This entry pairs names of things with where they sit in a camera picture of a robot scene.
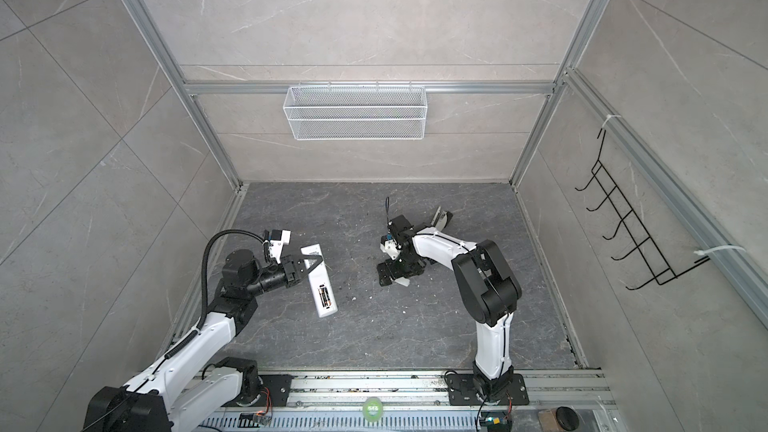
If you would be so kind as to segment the white remote control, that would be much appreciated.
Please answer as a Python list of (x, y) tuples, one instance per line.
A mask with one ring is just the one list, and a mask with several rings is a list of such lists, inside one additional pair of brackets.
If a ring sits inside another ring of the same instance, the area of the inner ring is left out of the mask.
[[(320, 254), (323, 256), (322, 250), (319, 244), (303, 247), (300, 249), (300, 251), (302, 255)], [(315, 271), (313, 271), (309, 276), (307, 276), (307, 278), (309, 279), (310, 289), (312, 292), (312, 297), (315, 302), (315, 307), (316, 307), (318, 316), (320, 318), (325, 318), (335, 314), (338, 311), (338, 303), (334, 296), (333, 287), (331, 286), (331, 283), (330, 283), (330, 277), (328, 274), (325, 258), (324, 258), (324, 263), (320, 265)], [(323, 309), (321, 306), (320, 298), (318, 295), (318, 287), (320, 285), (326, 285), (330, 293), (330, 297), (332, 299), (332, 306), (328, 309)]]

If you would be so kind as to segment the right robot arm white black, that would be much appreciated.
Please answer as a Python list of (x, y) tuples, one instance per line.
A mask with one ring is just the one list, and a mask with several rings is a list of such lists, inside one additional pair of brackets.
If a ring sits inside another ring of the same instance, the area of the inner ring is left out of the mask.
[(443, 232), (452, 218), (439, 210), (428, 224), (413, 225), (399, 215), (387, 222), (377, 265), (379, 284), (421, 275), (432, 263), (454, 274), (461, 301), (476, 322), (477, 352), (473, 385), (480, 398), (495, 402), (512, 385), (510, 327), (522, 287), (498, 245), (491, 240), (464, 241)]

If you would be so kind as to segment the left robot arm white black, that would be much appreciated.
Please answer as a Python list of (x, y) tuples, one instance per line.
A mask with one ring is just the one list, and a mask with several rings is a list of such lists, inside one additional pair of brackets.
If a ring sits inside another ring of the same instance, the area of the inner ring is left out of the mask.
[(247, 249), (230, 253), (202, 324), (124, 385), (97, 392), (84, 430), (192, 431), (226, 404), (269, 404), (256, 361), (214, 358), (246, 327), (259, 296), (296, 285), (323, 262), (317, 246), (268, 264)]

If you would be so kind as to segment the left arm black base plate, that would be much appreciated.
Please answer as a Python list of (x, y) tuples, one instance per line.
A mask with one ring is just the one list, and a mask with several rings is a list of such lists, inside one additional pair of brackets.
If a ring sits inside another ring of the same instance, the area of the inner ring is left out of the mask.
[(268, 374), (245, 377), (241, 394), (235, 400), (240, 407), (265, 408), (285, 407), (291, 391), (293, 376), (288, 374)]

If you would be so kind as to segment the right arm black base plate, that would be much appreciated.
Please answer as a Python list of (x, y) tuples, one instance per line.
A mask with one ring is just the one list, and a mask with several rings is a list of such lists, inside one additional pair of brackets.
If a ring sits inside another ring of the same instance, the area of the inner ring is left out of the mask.
[(471, 373), (448, 371), (443, 375), (452, 406), (512, 405), (530, 404), (527, 386), (521, 374), (502, 377), (495, 385), (481, 384), (481, 379)]

